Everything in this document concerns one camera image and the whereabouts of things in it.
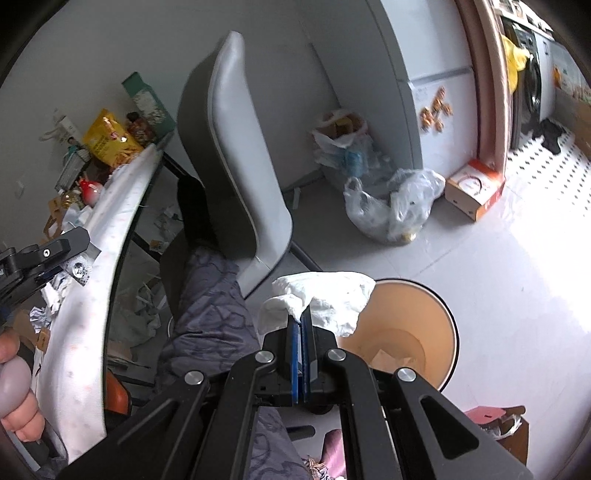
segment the person's leg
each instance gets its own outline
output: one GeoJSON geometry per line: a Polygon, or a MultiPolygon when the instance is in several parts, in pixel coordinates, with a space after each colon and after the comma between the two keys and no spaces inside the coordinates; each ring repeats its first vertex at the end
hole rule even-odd
{"type": "MultiPolygon", "coordinates": [[[[184,272],[174,332],[158,360],[158,391],[191,370],[207,375],[230,370],[236,360],[259,349],[236,279],[238,267],[215,249],[210,227],[203,225],[209,223],[206,212],[195,213],[191,208],[194,202],[204,201],[199,182],[179,182],[178,199],[187,243],[193,250],[184,272]],[[201,225],[191,224],[197,221],[201,225]]],[[[275,408],[259,409],[248,478],[310,479],[275,408]]]]}

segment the metal screw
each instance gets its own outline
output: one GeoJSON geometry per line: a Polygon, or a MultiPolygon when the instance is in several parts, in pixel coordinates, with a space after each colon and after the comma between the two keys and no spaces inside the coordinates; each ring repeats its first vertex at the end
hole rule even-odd
{"type": "Polygon", "coordinates": [[[417,374],[411,368],[401,368],[398,370],[398,378],[403,382],[414,382],[417,374]]]}
{"type": "Polygon", "coordinates": [[[86,270],[84,269],[84,265],[82,265],[80,262],[75,263],[72,267],[72,275],[74,275],[76,278],[84,277],[85,272],[86,270]]]}
{"type": "Polygon", "coordinates": [[[261,350],[255,355],[255,360],[260,364],[270,364],[274,358],[275,356],[267,350],[261,350]]]}
{"type": "Polygon", "coordinates": [[[203,381],[203,374],[199,370],[193,370],[185,374],[185,383],[188,385],[199,385],[203,381]]]}
{"type": "Polygon", "coordinates": [[[327,355],[333,362],[342,362],[347,356],[345,351],[340,348],[332,348],[327,355]]]}

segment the white plastic bag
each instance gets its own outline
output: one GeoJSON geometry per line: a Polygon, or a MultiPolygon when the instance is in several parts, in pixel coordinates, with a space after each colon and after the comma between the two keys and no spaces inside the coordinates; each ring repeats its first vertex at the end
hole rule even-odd
{"type": "Polygon", "coordinates": [[[398,170],[387,183],[389,201],[363,191],[361,181],[345,184],[345,208],[353,224],[368,237],[385,244],[412,241],[441,196],[445,179],[433,170],[398,170]]]}
{"type": "Polygon", "coordinates": [[[368,124],[361,116],[348,110],[335,110],[324,117],[312,135],[320,147],[314,152],[316,163],[349,177],[361,177],[368,172],[374,148],[368,124]]]}
{"type": "Polygon", "coordinates": [[[367,132],[368,124],[361,117],[351,113],[349,110],[335,110],[325,117],[324,121],[318,124],[318,127],[312,132],[312,135],[323,152],[340,155],[343,153],[343,150],[349,148],[353,144],[356,138],[366,135],[367,132]],[[323,133],[324,129],[334,124],[337,120],[349,115],[357,118],[359,121],[359,125],[357,125],[355,132],[341,135],[334,139],[323,133]]]}

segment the gray chair back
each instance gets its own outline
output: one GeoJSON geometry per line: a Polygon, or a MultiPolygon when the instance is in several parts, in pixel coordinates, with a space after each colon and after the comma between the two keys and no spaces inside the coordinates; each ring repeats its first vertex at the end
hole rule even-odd
{"type": "Polygon", "coordinates": [[[239,33],[230,32],[193,70],[177,122],[220,248],[238,263],[246,296],[285,254],[292,223],[248,90],[239,33]]]}

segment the finger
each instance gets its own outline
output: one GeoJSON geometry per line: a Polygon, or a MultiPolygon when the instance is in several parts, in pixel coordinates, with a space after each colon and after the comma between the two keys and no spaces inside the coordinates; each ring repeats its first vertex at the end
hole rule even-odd
{"type": "Polygon", "coordinates": [[[36,442],[41,438],[45,428],[45,418],[40,411],[23,428],[17,430],[16,434],[21,442],[36,442]]]}
{"type": "Polygon", "coordinates": [[[5,429],[15,432],[29,423],[38,411],[37,398],[29,391],[21,405],[2,419],[2,425],[5,429]]]}
{"type": "Polygon", "coordinates": [[[11,328],[4,330],[4,333],[0,335],[0,364],[12,359],[20,346],[21,341],[18,338],[18,333],[11,328]]]}

